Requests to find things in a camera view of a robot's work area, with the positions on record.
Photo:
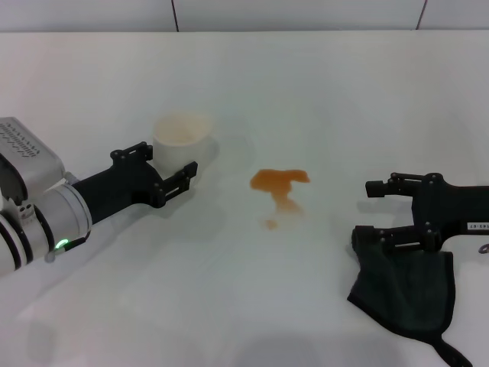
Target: green led light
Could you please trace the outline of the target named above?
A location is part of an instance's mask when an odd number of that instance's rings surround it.
[[[69,240],[67,239],[62,239],[61,241],[59,241],[56,246],[54,246],[54,248],[57,250],[59,248],[62,248],[63,246],[65,246],[66,243],[68,243]]]

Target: spill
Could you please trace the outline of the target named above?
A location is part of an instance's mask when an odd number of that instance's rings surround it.
[[[270,193],[275,202],[275,213],[302,214],[303,209],[288,197],[292,191],[292,181],[308,183],[307,172],[301,170],[277,171],[259,170],[250,181],[253,190]],[[272,230],[278,227],[275,219],[265,221],[265,226]]]

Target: dark green rag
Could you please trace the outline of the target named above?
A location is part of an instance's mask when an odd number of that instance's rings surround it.
[[[360,273],[348,300],[392,333],[427,343],[451,367],[472,367],[442,340],[452,321],[455,279],[451,252],[384,251],[354,243]]]

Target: white cup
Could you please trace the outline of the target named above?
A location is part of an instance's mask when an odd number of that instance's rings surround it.
[[[197,162],[198,177],[205,162],[214,123],[204,115],[175,113],[159,120],[153,130],[154,166],[166,176]]]

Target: white tabletop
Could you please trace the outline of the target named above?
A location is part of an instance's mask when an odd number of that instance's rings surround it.
[[[347,302],[355,225],[412,223],[367,180],[489,182],[489,33],[1,34],[0,116],[80,178],[169,112],[215,116],[219,155],[163,209],[134,206],[54,264],[0,280],[2,366],[444,366]],[[300,169],[269,231],[261,168]],[[487,238],[457,237],[445,340],[487,361]]]

